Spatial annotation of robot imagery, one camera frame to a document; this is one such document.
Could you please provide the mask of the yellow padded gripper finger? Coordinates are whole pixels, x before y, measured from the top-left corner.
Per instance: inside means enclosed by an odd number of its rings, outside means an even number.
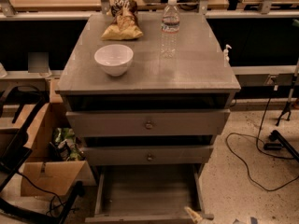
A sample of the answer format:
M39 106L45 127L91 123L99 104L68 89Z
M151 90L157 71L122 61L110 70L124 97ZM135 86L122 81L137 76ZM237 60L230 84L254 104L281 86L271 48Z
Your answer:
M201 222L204 220L200 214L193 211L190 207L185 206L184 209L188 213L194 224L201 224Z

